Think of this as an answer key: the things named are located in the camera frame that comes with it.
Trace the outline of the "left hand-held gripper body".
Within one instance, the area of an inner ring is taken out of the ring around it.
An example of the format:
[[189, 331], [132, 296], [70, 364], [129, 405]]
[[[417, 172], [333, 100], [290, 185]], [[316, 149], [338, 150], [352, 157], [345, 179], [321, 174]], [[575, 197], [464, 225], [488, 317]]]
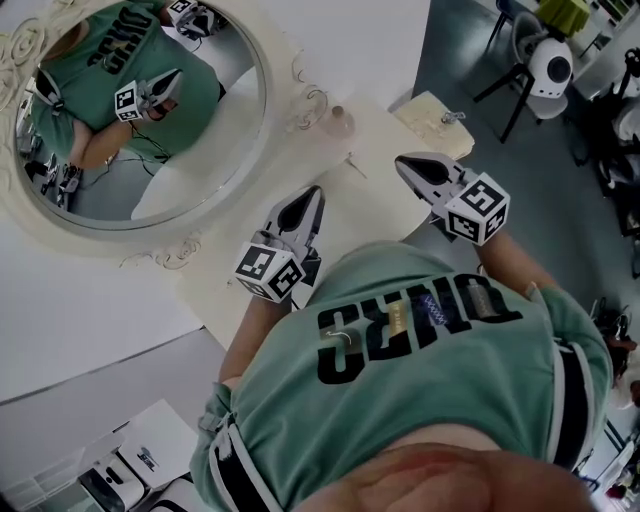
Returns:
[[243, 244], [233, 275], [252, 295], [282, 303], [298, 284], [314, 285], [320, 264], [315, 248], [259, 230]]

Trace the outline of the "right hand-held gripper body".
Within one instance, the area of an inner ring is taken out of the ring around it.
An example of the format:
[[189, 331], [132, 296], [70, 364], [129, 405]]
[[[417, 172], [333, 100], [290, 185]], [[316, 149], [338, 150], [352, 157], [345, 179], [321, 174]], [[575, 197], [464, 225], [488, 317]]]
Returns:
[[446, 232], [483, 246], [506, 223], [511, 197], [487, 173], [462, 168], [443, 200], [432, 212]]

